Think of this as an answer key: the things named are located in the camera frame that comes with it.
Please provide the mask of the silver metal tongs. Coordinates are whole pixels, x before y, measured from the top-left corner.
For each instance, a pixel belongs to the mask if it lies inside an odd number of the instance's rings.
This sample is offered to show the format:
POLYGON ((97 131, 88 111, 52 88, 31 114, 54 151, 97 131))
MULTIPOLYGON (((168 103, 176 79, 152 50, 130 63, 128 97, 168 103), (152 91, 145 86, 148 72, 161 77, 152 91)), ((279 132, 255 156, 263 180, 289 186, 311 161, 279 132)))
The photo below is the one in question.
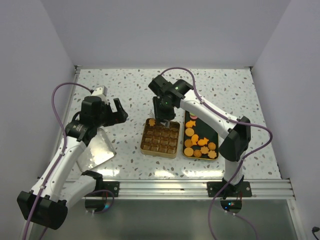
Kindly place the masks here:
POLYGON ((153 110, 150 110, 149 117, 151 119, 155 119, 155 122, 156 122, 155 125, 162 125, 165 128, 169 128, 170 127, 170 121, 169 120, 157 120, 153 110))

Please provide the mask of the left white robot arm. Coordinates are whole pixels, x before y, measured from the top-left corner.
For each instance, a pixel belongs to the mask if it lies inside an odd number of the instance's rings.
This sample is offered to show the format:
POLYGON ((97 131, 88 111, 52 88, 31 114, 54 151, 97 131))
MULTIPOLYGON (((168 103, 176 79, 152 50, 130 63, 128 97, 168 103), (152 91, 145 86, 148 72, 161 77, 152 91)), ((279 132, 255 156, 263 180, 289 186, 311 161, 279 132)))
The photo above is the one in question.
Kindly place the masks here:
POLYGON ((99 96, 87 96, 81 109, 65 127, 59 149, 44 174, 30 191, 21 191, 18 206, 28 223, 35 223, 53 230, 61 227, 68 211, 81 198, 103 193, 103 177, 90 170, 82 173, 73 187, 64 189, 65 181, 80 155, 102 127, 124 123, 128 114, 118 98, 113 100, 116 111, 108 101, 99 96))

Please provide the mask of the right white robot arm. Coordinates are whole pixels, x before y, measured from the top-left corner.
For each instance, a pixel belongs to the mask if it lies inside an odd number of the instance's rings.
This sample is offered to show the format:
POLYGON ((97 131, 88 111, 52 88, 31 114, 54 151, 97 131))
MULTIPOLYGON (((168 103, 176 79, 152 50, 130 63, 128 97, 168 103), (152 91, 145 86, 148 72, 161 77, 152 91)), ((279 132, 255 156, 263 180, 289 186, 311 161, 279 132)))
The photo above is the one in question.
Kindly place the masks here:
POLYGON ((175 109, 183 109, 196 115, 223 139, 218 148, 225 159, 223 192, 235 196, 240 190, 243 173, 240 161, 243 159, 251 141, 250 120, 230 115, 196 93, 196 87, 183 79, 175 83, 163 76, 156 76, 148 85, 155 94, 152 98, 154 117, 157 123, 166 127, 175 117, 175 109))

